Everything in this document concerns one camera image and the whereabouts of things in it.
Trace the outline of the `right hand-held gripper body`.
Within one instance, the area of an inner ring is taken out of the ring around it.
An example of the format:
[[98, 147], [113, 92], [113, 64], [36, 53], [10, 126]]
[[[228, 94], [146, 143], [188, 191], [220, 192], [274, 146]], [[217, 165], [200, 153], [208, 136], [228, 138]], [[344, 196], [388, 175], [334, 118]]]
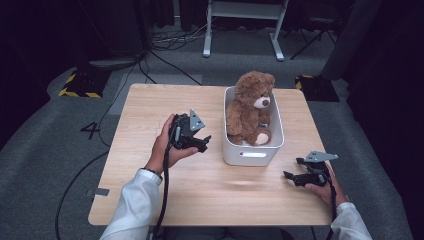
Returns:
[[311, 151], [306, 157], [301, 158], [298, 157], [296, 159], [297, 163], [300, 165], [304, 165], [308, 171], [308, 177], [302, 180], [311, 180], [318, 186], [324, 186], [326, 182], [329, 180], [329, 169], [325, 164], [326, 160], [334, 160], [337, 159], [338, 156], [336, 154], [329, 154], [318, 151]]

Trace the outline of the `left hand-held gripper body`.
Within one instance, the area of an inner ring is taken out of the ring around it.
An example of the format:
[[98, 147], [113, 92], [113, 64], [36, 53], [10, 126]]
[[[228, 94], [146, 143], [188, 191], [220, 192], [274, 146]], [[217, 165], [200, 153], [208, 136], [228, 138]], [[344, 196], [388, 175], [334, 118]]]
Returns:
[[187, 149], [201, 145], [202, 143], [194, 135], [204, 127], [205, 123], [193, 109], [189, 113], [176, 114], [169, 131], [169, 142], [176, 149]]

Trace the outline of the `white plastic storage bin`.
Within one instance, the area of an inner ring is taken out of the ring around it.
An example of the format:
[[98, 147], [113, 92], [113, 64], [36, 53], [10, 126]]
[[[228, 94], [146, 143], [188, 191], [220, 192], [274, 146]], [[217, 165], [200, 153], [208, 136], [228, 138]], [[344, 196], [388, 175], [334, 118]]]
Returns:
[[223, 159], [229, 165], [235, 166], [268, 166], [280, 147], [284, 144], [284, 131], [281, 123], [279, 106], [274, 94], [270, 96], [270, 104], [265, 108], [270, 115], [271, 122], [268, 130], [271, 132], [271, 141], [266, 145], [252, 146], [247, 142], [242, 145], [229, 141], [226, 127], [226, 117], [223, 117]]

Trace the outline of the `brown teddy bear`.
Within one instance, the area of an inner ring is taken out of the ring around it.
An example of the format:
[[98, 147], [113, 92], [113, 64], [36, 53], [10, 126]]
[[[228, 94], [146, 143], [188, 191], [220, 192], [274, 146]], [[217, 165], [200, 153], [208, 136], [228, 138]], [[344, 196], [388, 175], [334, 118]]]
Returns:
[[230, 142], [251, 146], [268, 144], [272, 134], [266, 108], [270, 105], [275, 78], [269, 73], [243, 74], [234, 88], [234, 100], [226, 109], [226, 131]]

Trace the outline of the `person's right hand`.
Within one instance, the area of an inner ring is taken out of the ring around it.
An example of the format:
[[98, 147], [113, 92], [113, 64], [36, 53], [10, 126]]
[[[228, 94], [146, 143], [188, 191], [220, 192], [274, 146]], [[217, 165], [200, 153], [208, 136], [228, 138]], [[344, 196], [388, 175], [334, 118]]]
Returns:
[[[329, 169], [329, 174], [330, 174], [332, 182], [327, 182], [326, 185], [323, 187], [320, 187], [314, 184], [307, 184], [305, 188], [308, 191], [317, 195], [329, 206], [332, 206], [332, 204], [335, 204], [335, 206], [338, 207], [340, 204], [347, 202], [348, 199], [346, 198], [332, 169]], [[333, 189], [335, 190], [335, 193], [336, 193], [335, 200], [332, 200], [331, 185], [333, 185]]]

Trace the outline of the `person's left hand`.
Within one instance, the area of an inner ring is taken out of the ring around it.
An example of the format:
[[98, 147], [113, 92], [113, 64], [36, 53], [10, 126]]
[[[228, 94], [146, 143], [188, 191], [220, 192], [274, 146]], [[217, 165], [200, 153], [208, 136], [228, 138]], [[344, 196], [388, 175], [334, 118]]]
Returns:
[[[161, 133], [156, 137], [156, 140], [153, 144], [151, 156], [145, 165], [146, 169], [154, 171], [157, 175], [161, 175], [164, 171], [163, 161], [165, 159], [165, 152], [169, 143], [169, 129], [171, 127], [174, 115], [171, 114], [169, 118], [164, 123]], [[192, 156], [198, 152], [196, 147], [190, 147], [187, 149], [178, 150], [174, 147], [171, 147], [169, 150], [168, 157], [168, 167], [172, 167], [179, 160]]]

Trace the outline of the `black yellow striped base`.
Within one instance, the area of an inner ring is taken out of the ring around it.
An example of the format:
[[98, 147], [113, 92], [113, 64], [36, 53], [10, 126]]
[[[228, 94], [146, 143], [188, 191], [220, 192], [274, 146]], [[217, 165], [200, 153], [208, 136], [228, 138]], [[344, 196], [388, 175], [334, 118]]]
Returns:
[[74, 70], [67, 78], [59, 96], [102, 98], [110, 71], [95, 70], [91, 73]]
[[295, 87], [303, 92], [307, 101], [339, 102], [332, 83], [320, 76], [296, 76]]

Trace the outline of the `person's dark trousers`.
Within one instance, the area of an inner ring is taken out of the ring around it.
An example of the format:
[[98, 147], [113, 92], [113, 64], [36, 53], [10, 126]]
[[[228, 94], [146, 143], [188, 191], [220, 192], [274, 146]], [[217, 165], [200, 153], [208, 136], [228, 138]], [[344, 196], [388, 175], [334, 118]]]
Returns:
[[277, 227], [166, 227], [164, 240], [294, 240]]

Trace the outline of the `black tripod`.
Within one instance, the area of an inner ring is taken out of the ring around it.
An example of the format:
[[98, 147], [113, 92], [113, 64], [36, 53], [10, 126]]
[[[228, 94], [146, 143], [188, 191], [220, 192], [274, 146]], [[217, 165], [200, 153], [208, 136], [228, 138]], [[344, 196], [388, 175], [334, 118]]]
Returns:
[[[314, 16], [305, 16], [302, 18], [302, 22], [298, 27], [298, 30], [301, 32], [301, 35], [305, 41], [305, 45], [297, 50], [291, 57], [291, 60], [294, 60], [299, 54], [301, 54], [306, 48], [308, 48], [312, 43], [321, 39], [324, 33], [327, 33], [330, 37], [330, 40], [333, 43], [336, 43], [334, 38], [331, 36], [330, 31], [334, 30], [336, 27], [336, 19], [332, 17], [314, 17]], [[304, 30], [310, 32], [317, 32], [317, 34], [311, 39], [307, 39]]]

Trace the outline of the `grey curtain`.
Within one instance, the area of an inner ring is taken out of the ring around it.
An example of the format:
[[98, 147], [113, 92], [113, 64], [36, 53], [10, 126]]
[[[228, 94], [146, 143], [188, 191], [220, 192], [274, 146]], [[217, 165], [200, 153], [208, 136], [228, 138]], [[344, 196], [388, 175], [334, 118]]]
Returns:
[[319, 76], [333, 81], [341, 78], [373, 22], [382, 0], [355, 0], [351, 15]]

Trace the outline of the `white metal stand frame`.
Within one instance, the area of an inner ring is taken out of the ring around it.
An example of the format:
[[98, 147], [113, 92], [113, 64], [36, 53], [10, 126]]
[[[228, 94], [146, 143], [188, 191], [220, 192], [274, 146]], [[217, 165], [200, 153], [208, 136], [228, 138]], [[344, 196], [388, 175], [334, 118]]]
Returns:
[[282, 0], [281, 3], [276, 4], [208, 0], [203, 56], [208, 58], [211, 55], [213, 17], [247, 18], [276, 20], [275, 30], [269, 34], [269, 37], [275, 52], [276, 59], [278, 61], [283, 61], [285, 57], [280, 48], [278, 37], [281, 31], [283, 20], [285, 18], [288, 3], [289, 0]]

